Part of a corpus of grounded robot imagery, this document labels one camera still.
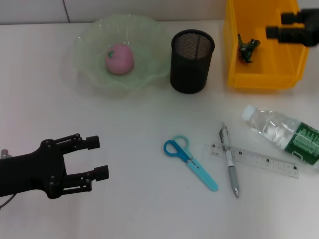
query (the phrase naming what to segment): black mesh pen holder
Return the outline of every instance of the black mesh pen holder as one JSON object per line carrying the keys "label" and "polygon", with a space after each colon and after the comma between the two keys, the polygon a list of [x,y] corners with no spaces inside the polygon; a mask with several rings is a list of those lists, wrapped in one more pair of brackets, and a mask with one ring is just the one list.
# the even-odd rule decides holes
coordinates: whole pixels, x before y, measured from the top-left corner
{"label": "black mesh pen holder", "polygon": [[194,94],[206,85],[213,38],[199,30],[181,31],[171,42],[170,84],[179,92]]}

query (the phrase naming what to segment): plastic bottle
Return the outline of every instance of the plastic bottle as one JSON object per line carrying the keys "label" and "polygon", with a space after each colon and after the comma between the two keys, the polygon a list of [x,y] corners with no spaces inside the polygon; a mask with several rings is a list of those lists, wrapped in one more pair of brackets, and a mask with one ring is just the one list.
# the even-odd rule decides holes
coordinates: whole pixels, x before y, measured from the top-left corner
{"label": "plastic bottle", "polygon": [[248,105],[242,114],[249,127],[283,149],[319,169],[319,131],[275,111]]}

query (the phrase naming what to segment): white tabletop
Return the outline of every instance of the white tabletop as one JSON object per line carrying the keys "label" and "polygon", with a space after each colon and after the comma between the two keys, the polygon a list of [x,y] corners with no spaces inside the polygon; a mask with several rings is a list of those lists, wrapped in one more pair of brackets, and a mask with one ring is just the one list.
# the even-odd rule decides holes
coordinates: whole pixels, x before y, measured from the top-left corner
{"label": "white tabletop", "polygon": [[[304,79],[277,94],[243,94],[225,86],[222,21],[165,22],[172,37],[200,29],[215,40],[208,82],[194,95],[168,79],[126,97],[92,90],[72,68],[71,46],[88,24],[0,26],[0,147],[12,155],[47,138],[98,135],[101,148],[65,156],[67,172],[109,165],[110,178],[91,192],[47,198],[18,194],[0,211],[0,238],[24,239],[300,239],[319,235],[319,173],[300,164],[299,179],[236,164],[240,198],[225,160],[202,157],[218,141],[221,122],[234,146],[298,162],[250,131],[247,104],[284,112],[319,128],[318,49]],[[184,134],[190,151],[219,184],[209,191],[166,140]],[[0,198],[4,202],[8,197]]]}

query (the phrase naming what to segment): clear plastic ruler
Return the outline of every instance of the clear plastic ruler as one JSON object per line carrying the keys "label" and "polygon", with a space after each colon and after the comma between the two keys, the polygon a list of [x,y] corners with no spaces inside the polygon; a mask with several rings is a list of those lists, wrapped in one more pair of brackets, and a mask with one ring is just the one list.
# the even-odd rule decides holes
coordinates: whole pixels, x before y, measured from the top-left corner
{"label": "clear plastic ruler", "polygon": [[233,160],[239,163],[245,163],[258,168],[267,169],[276,173],[281,173],[294,178],[299,177],[298,165],[278,158],[269,157],[259,153],[251,152],[245,149],[227,146],[221,143],[206,145],[204,152],[225,158],[223,146],[230,147],[233,155]]}

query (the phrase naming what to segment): yellow plastic bin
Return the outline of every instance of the yellow plastic bin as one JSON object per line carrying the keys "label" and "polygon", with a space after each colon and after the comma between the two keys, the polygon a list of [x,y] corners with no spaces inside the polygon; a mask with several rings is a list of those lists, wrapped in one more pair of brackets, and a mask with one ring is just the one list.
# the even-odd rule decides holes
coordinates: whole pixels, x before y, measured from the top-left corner
{"label": "yellow plastic bin", "polygon": [[[227,0],[224,39],[229,86],[286,89],[302,78],[309,49],[266,38],[266,26],[282,26],[281,13],[298,11],[296,0]],[[240,60],[238,33],[244,43],[252,38],[261,41],[253,52],[253,63]]]}

